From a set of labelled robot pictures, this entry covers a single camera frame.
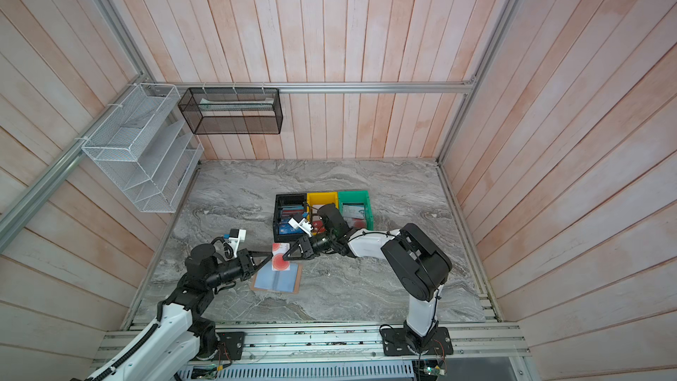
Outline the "white card red circles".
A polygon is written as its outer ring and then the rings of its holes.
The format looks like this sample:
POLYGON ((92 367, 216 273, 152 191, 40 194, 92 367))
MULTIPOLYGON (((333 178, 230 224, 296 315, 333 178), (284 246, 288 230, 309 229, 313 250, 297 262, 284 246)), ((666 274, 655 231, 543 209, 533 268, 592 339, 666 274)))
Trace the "white card red circles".
POLYGON ((290 250, 289 243, 274 243, 273 244, 273 271, 285 272, 289 271, 291 263, 285 260, 285 254, 290 250))

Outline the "tan leather card holder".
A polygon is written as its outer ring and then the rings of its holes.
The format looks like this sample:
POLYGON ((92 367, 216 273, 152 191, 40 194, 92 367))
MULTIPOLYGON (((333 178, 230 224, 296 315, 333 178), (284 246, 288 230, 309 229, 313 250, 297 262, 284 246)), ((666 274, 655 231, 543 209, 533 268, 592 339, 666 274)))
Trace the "tan leather card holder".
POLYGON ((251 288, 257 291, 297 294, 301 285, 303 268, 292 263, 287 271, 274 271, 273 264, 266 264, 253 278, 251 288))

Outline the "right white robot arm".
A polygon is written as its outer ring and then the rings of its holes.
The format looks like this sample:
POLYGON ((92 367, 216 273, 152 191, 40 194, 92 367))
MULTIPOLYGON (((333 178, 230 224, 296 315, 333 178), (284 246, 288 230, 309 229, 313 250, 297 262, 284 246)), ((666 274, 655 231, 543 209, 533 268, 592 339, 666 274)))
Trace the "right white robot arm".
POLYGON ((412 347, 423 347, 439 330, 437 307, 452 269, 451 259, 417 225, 375 231, 349 226, 334 204, 317 211, 324 232, 315 234, 309 219, 297 213, 288 221, 299 237, 283 255, 285 261, 310 260, 322 254, 351 259, 382 259, 390 266, 409 294, 404 338, 412 347))

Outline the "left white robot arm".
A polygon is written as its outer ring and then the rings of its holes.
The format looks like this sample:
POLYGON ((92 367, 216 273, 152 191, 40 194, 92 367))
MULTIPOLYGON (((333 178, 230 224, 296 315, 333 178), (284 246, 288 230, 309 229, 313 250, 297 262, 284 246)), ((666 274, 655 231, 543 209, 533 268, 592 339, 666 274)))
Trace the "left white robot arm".
POLYGON ((245 282, 273 259, 272 252, 242 249, 231 259, 212 243, 193 248, 186 273, 157 305, 155 319, 90 380, 169 380, 196 357, 220 351, 215 323, 203 317, 213 298, 236 282, 245 282))

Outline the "black plastic bin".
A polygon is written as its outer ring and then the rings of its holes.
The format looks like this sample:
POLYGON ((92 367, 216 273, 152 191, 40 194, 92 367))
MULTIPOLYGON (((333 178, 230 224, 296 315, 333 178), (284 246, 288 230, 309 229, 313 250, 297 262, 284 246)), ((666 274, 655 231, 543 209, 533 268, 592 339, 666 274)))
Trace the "black plastic bin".
POLYGON ((305 193, 284 193, 275 197, 273 209, 273 241, 275 243, 292 243, 304 235, 301 229, 290 225, 293 216, 306 212, 305 193))

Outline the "yellow plastic bin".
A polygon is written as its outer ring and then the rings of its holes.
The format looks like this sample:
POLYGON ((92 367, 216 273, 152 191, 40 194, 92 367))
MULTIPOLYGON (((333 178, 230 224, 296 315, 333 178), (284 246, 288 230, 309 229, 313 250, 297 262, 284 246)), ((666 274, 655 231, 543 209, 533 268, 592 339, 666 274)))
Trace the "yellow plastic bin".
POLYGON ((325 231, 324 222, 318 215, 319 209, 328 204, 338 206, 338 192, 309 192, 306 195, 306 204, 308 211, 308 220, 312 227, 312 234, 317 235, 325 231))

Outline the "green plastic bin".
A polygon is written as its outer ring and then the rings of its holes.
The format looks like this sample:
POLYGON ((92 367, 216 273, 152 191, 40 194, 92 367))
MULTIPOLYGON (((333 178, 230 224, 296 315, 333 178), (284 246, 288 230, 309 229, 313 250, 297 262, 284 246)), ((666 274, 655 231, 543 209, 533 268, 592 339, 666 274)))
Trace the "green plastic bin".
POLYGON ((367 190, 338 192, 338 210, 349 227, 355 229, 374 228, 370 193, 367 190))

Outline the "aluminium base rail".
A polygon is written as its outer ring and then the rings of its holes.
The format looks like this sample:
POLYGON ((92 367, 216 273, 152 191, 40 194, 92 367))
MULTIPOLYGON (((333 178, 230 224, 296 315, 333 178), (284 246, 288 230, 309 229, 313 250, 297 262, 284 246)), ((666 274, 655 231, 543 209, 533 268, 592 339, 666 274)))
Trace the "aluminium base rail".
POLYGON ((264 364, 365 362, 382 370, 395 361, 437 360, 449 370, 461 359, 506 358, 519 380, 537 380, 525 337, 515 323, 454 323, 421 352, 394 337, 389 326, 375 324, 243 324, 219 325, 217 333, 227 343, 227 352, 209 359, 194 358, 193 366, 227 369, 264 364))

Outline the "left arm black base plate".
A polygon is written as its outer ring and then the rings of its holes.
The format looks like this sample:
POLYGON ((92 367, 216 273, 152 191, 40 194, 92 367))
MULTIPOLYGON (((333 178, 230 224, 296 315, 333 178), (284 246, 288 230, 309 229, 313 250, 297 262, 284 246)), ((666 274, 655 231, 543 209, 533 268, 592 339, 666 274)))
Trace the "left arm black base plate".
POLYGON ((231 363, 242 359, 245 332, 207 333, 200 337, 197 360, 226 361, 231 363))

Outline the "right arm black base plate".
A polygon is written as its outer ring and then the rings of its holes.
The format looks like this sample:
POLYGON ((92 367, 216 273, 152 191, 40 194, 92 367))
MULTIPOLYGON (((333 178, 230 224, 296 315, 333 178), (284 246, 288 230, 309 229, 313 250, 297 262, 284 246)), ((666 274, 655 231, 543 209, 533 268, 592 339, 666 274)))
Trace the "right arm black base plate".
POLYGON ((383 351, 386 356, 451 356, 454 353, 451 335, 445 327, 434 326, 421 337, 408 326, 394 328, 390 325, 379 327, 383 351))

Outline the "black mesh wall basket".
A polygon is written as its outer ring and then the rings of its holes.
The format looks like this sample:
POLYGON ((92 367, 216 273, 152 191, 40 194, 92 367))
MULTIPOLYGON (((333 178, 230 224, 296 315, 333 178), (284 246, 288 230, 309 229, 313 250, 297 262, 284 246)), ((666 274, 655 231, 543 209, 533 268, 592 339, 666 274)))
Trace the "black mesh wall basket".
POLYGON ((266 87, 190 87, 178 109, 197 135, 277 135, 284 121, 279 91, 266 87))

